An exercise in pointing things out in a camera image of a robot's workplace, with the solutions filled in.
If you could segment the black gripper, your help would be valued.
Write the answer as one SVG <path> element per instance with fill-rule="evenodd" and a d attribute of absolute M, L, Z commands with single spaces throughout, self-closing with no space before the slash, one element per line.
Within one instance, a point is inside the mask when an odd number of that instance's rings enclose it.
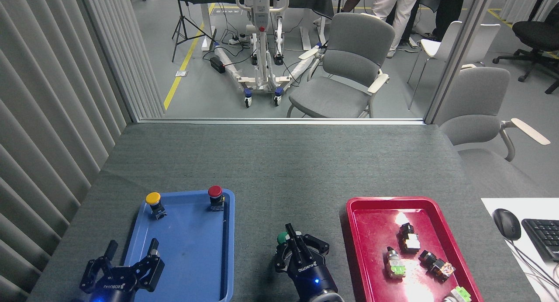
<path fill-rule="evenodd" d="M 111 240 L 103 256 L 89 260 L 79 288 L 90 295 L 90 302 L 133 302 L 137 290 L 148 292 L 156 290 L 165 263 L 159 252 L 159 242 L 152 238 L 148 253 L 142 260 L 132 266 L 132 274 L 112 276 L 111 261 L 116 253 L 118 243 Z M 96 282 L 98 272 L 104 276 Z"/>
<path fill-rule="evenodd" d="M 285 231 L 278 234 L 277 243 L 274 268 L 276 272 L 287 272 L 300 302 L 310 302 L 327 293 L 338 293 L 323 256 L 329 253 L 329 243 L 308 233 L 296 232 L 291 223 L 286 224 Z M 311 251 L 311 260 L 306 256 L 306 247 L 318 251 Z"/>

